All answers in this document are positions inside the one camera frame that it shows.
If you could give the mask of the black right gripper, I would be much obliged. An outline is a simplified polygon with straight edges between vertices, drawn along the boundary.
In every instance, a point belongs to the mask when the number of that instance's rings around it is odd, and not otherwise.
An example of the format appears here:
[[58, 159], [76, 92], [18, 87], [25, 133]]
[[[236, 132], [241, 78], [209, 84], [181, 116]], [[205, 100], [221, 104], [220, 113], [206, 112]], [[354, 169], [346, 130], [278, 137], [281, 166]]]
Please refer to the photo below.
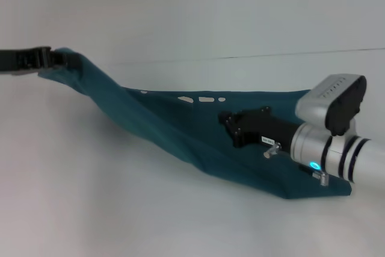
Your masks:
[[281, 149], [290, 149], [292, 139], [300, 127], [299, 124], [273, 116], [270, 107], [237, 113], [222, 111], [218, 114], [218, 121], [227, 126], [227, 133], [236, 148], [249, 144], [272, 146], [279, 143]]

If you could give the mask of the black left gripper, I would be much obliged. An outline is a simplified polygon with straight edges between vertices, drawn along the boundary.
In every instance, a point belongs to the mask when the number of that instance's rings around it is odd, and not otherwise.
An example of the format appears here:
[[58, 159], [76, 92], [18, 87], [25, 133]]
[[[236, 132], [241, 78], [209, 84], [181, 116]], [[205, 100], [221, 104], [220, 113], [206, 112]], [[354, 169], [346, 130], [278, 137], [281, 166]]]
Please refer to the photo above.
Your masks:
[[1, 50], [1, 74], [30, 74], [38, 68], [58, 68], [68, 65], [65, 53], [51, 47]]

